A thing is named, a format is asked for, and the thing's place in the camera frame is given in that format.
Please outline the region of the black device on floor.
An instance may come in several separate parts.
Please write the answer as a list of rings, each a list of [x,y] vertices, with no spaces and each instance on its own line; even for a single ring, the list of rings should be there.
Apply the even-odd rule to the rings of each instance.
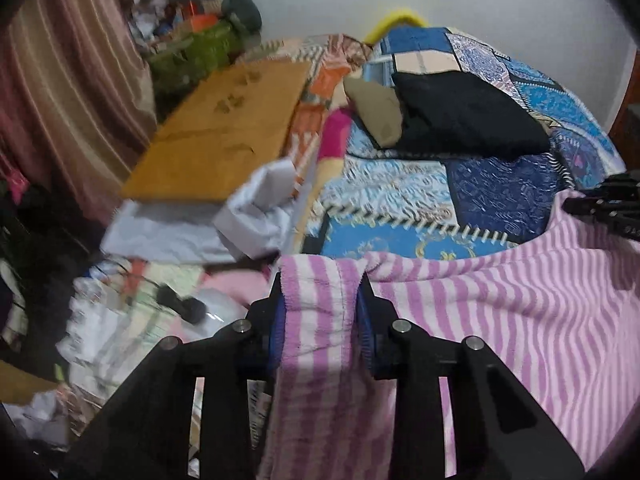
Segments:
[[[155,301],[162,307],[176,312],[183,321],[198,325],[204,321],[207,308],[204,302],[194,297],[180,297],[170,286],[163,284],[157,287]]]

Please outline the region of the black clothes pile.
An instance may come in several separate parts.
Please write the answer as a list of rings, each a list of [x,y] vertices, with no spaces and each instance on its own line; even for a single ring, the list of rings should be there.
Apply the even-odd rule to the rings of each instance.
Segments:
[[[1,286],[1,327],[9,327],[17,300],[26,313],[26,333],[1,341],[2,361],[50,382],[57,367],[66,367],[56,344],[70,318],[73,281],[89,269],[101,236],[74,202],[39,184],[18,203],[9,191],[1,195],[1,260],[17,281],[13,298],[9,285]]]

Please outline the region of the yellow curved headboard bar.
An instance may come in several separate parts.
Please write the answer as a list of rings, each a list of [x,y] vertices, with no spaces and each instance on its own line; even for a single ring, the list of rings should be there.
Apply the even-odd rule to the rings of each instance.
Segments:
[[[373,46],[380,42],[391,30],[401,26],[427,27],[427,20],[411,9],[403,8],[387,13],[381,21],[361,39],[363,44]]]

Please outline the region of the wooden lap desk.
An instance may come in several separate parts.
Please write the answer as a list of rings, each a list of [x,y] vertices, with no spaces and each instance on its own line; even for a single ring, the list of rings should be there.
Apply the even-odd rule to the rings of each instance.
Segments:
[[[280,158],[308,62],[262,60],[213,72],[158,128],[120,196],[221,203]]]

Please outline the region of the black folded garment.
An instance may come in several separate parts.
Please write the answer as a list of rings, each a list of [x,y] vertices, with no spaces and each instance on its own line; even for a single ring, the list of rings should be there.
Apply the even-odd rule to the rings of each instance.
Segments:
[[[393,74],[402,113],[399,151],[513,160],[550,150],[542,125],[473,74]]]

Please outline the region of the olive folded garment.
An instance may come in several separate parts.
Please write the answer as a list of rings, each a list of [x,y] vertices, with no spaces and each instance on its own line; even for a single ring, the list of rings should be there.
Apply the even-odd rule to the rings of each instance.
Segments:
[[[378,148],[393,148],[402,135],[402,113],[393,88],[374,81],[348,77],[345,94]]]

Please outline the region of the brown wooden door frame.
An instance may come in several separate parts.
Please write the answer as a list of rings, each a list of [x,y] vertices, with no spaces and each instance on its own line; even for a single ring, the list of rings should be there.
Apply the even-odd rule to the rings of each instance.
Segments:
[[[639,168],[639,84],[639,53],[636,53],[622,105],[610,129],[610,139],[628,169]]]

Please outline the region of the striped maroon curtain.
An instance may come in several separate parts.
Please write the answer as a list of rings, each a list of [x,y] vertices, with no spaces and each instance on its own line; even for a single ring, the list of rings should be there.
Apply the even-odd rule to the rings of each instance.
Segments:
[[[23,0],[1,29],[1,151],[103,224],[157,121],[132,0]]]

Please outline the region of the patchwork bed quilt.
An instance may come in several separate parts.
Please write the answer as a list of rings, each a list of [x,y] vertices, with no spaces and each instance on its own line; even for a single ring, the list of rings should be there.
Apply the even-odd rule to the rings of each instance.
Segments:
[[[396,252],[431,259],[484,256],[547,227],[554,196],[586,190],[625,165],[582,101],[551,77],[446,27],[401,26],[376,46],[332,35],[278,40],[250,61],[308,62],[290,139],[297,167],[316,165],[296,252],[355,258]],[[350,106],[348,77],[394,88],[393,74],[473,74],[536,119],[550,150],[513,160],[378,148]]]

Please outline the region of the light grey crumpled cloth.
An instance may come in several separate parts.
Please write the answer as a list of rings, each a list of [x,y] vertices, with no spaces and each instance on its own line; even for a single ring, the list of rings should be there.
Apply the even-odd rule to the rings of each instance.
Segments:
[[[280,252],[291,234],[296,170],[260,167],[221,204],[125,200],[101,242],[105,255],[169,264],[232,263]]]

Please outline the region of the pink striped fleece pants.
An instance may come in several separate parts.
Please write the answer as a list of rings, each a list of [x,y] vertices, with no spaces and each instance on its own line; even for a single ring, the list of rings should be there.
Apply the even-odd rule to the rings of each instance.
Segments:
[[[482,338],[585,467],[615,460],[639,428],[639,246],[567,214],[564,200],[544,234],[485,257],[280,259],[284,341],[259,477],[387,476],[396,387],[373,380],[360,354],[363,278],[430,335]]]

